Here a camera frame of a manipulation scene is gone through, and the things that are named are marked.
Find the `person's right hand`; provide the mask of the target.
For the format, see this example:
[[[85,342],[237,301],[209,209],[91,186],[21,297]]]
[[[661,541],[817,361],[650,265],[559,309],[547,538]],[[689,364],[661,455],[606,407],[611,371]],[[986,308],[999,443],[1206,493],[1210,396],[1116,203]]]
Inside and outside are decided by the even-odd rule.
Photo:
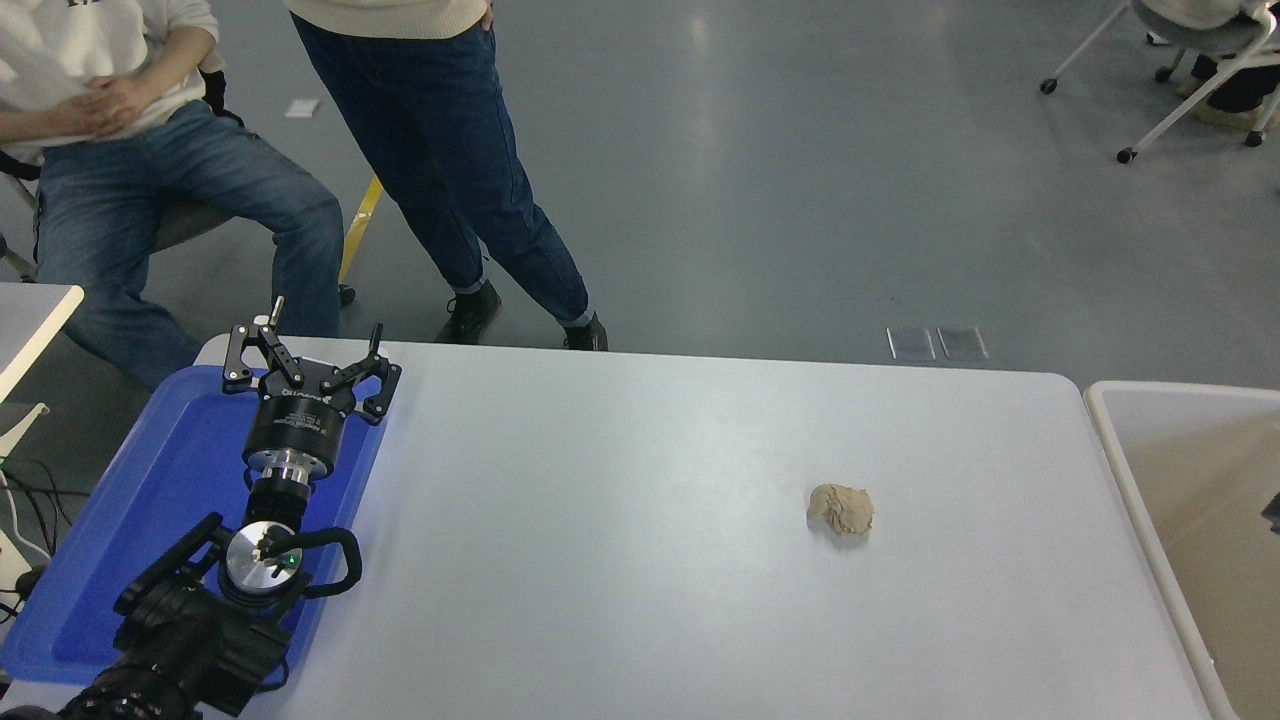
[[[50,113],[49,128],[55,136],[106,136],[120,127],[109,94],[69,97]]]

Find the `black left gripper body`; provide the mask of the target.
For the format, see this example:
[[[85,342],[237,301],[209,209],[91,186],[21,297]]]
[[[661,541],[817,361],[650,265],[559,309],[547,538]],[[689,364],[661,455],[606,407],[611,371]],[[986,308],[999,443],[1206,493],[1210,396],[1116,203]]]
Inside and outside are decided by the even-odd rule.
[[[355,407],[351,384],[340,384],[338,366],[302,360],[300,369],[271,369],[259,378],[259,410],[244,442],[252,469],[296,465],[333,469],[346,419]]]

